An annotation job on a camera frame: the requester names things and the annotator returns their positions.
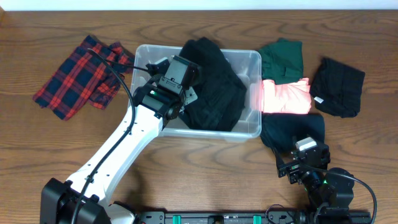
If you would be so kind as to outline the clear plastic storage bin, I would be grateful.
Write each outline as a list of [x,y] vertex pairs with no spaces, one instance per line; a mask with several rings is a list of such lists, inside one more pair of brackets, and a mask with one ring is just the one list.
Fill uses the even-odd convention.
[[[157,62],[164,57],[171,58],[174,55],[178,55],[181,50],[182,47],[143,44],[136,49],[134,65],[143,68],[146,64]],[[166,125],[165,129],[160,132],[160,137],[222,139],[228,142],[245,142],[260,135],[262,115],[258,109],[261,105],[262,93],[261,56],[255,50],[220,50],[230,63],[235,74],[247,88],[244,102],[245,108],[232,131],[189,129],[180,118],[177,118]],[[131,92],[134,93],[136,88],[143,86],[149,78],[150,75],[148,73],[134,70],[130,87]]]

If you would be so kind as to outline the black pants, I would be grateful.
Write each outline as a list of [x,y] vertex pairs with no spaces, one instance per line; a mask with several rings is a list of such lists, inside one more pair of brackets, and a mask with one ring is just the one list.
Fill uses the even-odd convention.
[[190,129],[231,131],[245,109],[247,88],[218,45],[206,37],[189,40],[179,56],[201,66],[200,82],[193,86],[197,99],[179,118]]

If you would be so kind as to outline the red navy plaid cloth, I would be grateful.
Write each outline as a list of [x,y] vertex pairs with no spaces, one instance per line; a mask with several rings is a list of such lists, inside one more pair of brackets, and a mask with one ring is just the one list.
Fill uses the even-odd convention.
[[106,45],[92,35],[87,36],[33,96],[41,108],[52,110],[64,121],[87,103],[105,109],[121,87],[111,70],[88,49],[109,60],[109,65],[122,79],[125,73],[132,72],[130,66],[134,64],[134,55],[119,42]]

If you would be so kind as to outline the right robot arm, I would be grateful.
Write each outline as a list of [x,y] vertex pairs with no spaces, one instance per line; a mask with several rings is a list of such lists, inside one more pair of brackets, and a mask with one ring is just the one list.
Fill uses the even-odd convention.
[[312,138],[298,141],[290,152],[290,162],[285,162],[277,149],[273,153],[278,176],[286,176],[291,184],[302,184],[312,210],[348,209],[353,200],[353,176],[342,168],[327,169],[329,146]]

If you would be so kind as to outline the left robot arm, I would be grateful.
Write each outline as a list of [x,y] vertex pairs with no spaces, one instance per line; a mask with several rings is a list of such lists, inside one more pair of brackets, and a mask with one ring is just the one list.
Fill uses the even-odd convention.
[[44,186],[40,222],[134,223],[137,215],[111,197],[141,151],[178,116],[200,72],[199,65],[176,55],[165,75],[129,93],[123,120],[94,156],[65,182],[52,178]]

